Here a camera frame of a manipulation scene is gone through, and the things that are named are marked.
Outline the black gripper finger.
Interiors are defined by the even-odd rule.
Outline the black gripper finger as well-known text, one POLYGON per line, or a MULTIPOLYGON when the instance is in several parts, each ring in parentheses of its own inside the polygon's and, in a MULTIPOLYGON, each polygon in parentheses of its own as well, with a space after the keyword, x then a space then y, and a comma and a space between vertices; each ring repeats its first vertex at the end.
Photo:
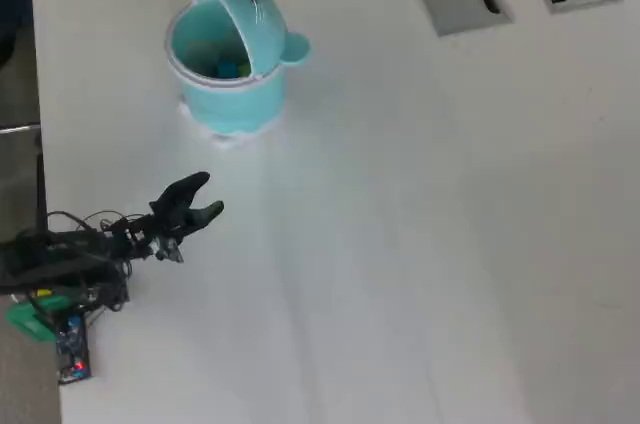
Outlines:
POLYGON ((199 171, 170 184, 155 201, 149 203, 155 223, 163 233, 178 233, 182 217, 196 193, 209 181, 210 174, 199 171))
POLYGON ((215 201, 205 208, 187 209, 183 214, 182 222, 179 226, 179 239, 182 240, 206 228, 223 211, 224 203, 220 200, 215 201))

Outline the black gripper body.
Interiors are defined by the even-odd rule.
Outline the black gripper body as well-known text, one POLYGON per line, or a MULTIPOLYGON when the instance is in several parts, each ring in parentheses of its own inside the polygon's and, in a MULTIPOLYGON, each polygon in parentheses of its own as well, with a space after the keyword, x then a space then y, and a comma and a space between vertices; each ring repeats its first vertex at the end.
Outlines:
POLYGON ((110 256, 114 259, 181 259, 181 241, 174 233, 163 233, 152 214, 133 220, 122 218, 110 225, 110 233, 110 256))

